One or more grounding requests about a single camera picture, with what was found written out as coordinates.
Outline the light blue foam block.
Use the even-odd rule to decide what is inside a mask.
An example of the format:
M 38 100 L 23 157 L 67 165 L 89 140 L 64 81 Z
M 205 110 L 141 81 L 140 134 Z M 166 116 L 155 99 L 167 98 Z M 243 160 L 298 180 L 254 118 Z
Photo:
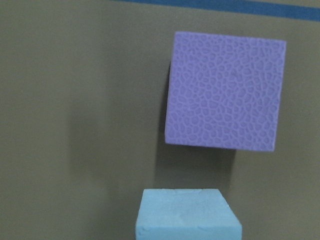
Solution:
M 144 189 L 137 240 L 240 240 L 242 225 L 218 189 Z

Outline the purple foam block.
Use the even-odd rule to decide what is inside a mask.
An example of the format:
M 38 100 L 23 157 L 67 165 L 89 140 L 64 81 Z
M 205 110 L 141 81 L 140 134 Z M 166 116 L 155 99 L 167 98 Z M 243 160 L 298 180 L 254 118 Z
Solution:
M 165 142 L 274 151 L 286 48 L 279 39 L 176 32 Z

